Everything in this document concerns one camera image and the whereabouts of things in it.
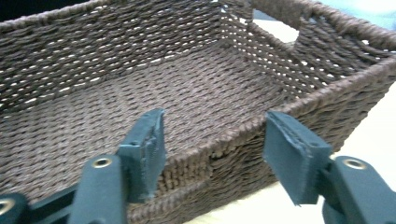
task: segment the brown woven basket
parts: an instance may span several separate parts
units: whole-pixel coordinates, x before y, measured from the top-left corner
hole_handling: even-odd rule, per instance
[[[257,8],[300,31],[286,45]],[[265,111],[338,150],[396,78],[396,34],[304,0],[95,0],[0,23],[0,193],[36,202],[165,114],[157,198],[133,223],[181,223],[275,181]]]

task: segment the clamp jaw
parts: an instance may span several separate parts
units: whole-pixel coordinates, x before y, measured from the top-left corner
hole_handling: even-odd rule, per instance
[[[329,157],[332,147],[297,119],[279,112],[266,115],[263,157],[294,204],[325,198],[326,224],[396,223],[396,193],[367,162]]]
[[[19,193],[0,195],[0,223],[126,224],[127,203],[154,197],[165,166],[163,110],[144,114],[116,155],[88,160],[78,184],[28,204]]]

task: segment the metal rivet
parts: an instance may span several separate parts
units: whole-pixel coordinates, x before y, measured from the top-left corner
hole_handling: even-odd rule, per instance
[[[93,168],[107,167],[109,164],[111,164],[111,162],[112,160],[108,158],[97,159],[96,161],[93,162],[92,167]]]
[[[13,199],[0,199],[0,216],[11,210],[14,205],[15,201]]]
[[[357,161],[357,160],[352,160],[352,159],[344,160],[344,164],[350,168],[357,169],[357,170],[364,170],[367,168],[366,164],[364,164],[363,162]]]

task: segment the white surface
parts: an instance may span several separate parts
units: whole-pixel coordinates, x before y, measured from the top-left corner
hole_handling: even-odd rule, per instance
[[[259,21],[270,33],[289,42],[296,32],[279,29],[279,22]],[[334,156],[348,155],[371,163],[396,190],[396,86],[369,113]],[[197,217],[188,224],[222,223],[324,223],[321,214],[322,199],[318,205],[294,206],[286,191],[276,183],[245,199],[235,201]]]

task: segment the basket rim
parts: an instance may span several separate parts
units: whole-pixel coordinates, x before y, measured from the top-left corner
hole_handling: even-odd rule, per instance
[[[52,20],[64,19],[71,14],[88,12],[96,7],[118,3],[120,0],[89,0],[84,3],[75,4],[73,6],[62,7],[50,11],[41,12],[29,16],[22,16],[15,20],[1,21],[0,34],[10,32],[12,30],[23,29],[31,25],[43,26]]]

